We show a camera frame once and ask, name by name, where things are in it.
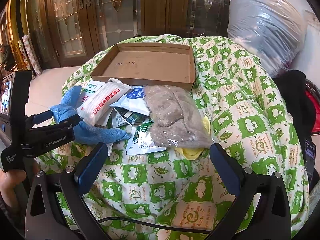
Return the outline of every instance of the human hand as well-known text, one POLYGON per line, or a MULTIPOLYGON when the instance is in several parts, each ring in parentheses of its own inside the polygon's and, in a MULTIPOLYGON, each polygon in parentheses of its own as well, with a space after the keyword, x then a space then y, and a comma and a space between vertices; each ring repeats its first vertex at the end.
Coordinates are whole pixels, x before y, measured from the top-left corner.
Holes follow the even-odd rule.
MULTIPOLYGON (((39 166, 36 161, 33 163, 33 173, 39 171, 39 166)), ((6 205, 10 208, 11 212, 19 211, 19 202, 14 192, 14 188, 23 182, 26 178, 26 173, 23 170, 10 170, 3 172, 0 169, 0 193, 6 205)))

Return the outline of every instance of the red object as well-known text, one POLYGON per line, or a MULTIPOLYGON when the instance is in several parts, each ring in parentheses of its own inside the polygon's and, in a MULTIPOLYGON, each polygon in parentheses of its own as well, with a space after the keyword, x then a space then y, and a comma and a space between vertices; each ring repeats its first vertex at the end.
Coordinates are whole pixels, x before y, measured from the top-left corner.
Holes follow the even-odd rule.
POLYGON ((319 106, 319 103, 316 101, 316 99, 313 97, 313 95, 307 90, 306 90, 306 95, 312 101, 312 103, 316 109, 316 122, 315 122, 313 129, 312 129, 312 133, 320 132, 320 106, 319 106))

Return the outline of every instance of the cardboard tray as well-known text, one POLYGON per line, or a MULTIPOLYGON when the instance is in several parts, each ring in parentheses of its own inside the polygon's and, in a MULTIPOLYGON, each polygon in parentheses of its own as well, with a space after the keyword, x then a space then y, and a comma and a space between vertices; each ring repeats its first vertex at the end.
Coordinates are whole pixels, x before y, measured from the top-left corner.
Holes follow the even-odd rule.
POLYGON ((91 77, 101 82, 116 78, 130 86, 170 85, 191 91, 195 82, 193 51, 180 44, 116 44, 91 77))

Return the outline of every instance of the gray fabric in plastic bag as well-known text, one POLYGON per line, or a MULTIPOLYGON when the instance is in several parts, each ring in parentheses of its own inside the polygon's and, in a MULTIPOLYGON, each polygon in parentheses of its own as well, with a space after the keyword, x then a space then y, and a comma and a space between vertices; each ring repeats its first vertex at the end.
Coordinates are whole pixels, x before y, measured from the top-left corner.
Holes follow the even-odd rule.
POLYGON ((210 148, 213 141, 189 92, 174 86, 146 86, 144 91, 153 120, 149 133, 155 146, 210 148))
POLYGON ((271 77, 303 47, 306 23, 286 0, 231 0, 228 37, 261 59, 271 77))

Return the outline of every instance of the display screen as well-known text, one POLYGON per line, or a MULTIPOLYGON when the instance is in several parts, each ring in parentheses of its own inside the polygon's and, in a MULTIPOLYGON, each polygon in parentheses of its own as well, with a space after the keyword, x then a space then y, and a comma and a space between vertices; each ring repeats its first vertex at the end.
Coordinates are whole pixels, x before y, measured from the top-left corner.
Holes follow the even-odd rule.
POLYGON ((1 86, 1 105, 0 113, 9 116, 10 114, 10 94, 13 78, 4 80, 1 86))

